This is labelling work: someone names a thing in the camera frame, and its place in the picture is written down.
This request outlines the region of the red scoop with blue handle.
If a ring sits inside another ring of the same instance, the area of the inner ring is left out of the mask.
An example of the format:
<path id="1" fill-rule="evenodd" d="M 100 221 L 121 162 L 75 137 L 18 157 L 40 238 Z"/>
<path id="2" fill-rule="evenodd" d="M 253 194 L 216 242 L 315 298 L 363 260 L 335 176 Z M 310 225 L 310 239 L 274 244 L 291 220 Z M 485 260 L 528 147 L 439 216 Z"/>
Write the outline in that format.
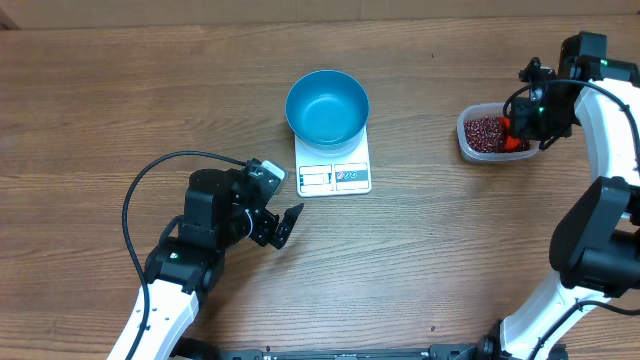
<path id="1" fill-rule="evenodd" d="M 521 140 L 511 136 L 511 133 L 510 133 L 511 120 L 507 117 L 501 117 L 500 125 L 503 128 L 504 135 L 505 135 L 503 151 L 505 153 L 517 152 L 521 147 Z"/>

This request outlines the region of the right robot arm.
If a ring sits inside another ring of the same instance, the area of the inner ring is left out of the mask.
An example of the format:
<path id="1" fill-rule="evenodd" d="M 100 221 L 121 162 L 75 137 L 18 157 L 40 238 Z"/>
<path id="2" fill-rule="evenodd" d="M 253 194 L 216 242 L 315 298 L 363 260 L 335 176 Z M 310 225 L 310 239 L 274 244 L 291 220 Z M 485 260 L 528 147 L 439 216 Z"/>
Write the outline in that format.
<path id="1" fill-rule="evenodd" d="M 595 308 L 639 287 L 639 68 L 607 55 L 603 34 L 581 31 L 561 45 L 559 67 L 538 58 L 520 71 L 523 88 L 503 106 L 514 139 L 545 150 L 582 128 L 592 183 L 556 226 L 551 270 L 525 303 L 498 321 L 473 359 L 564 359 L 559 340 Z"/>

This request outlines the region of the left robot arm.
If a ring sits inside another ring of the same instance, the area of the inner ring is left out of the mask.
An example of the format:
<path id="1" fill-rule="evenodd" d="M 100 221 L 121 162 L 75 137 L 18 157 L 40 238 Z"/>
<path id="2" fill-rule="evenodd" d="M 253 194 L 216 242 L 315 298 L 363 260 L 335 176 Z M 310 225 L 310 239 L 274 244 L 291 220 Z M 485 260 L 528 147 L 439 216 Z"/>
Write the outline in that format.
<path id="1" fill-rule="evenodd" d="M 112 359 L 218 359 L 218 347 L 185 337 L 219 281 L 225 253 L 240 240 L 282 248 L 303 210 L 283 216 L 266 208 L 288 173 L 270 161 L 243 169 L 191 174 L 183 214 L 174 217 L 148 255 L 143 285 Z"/>

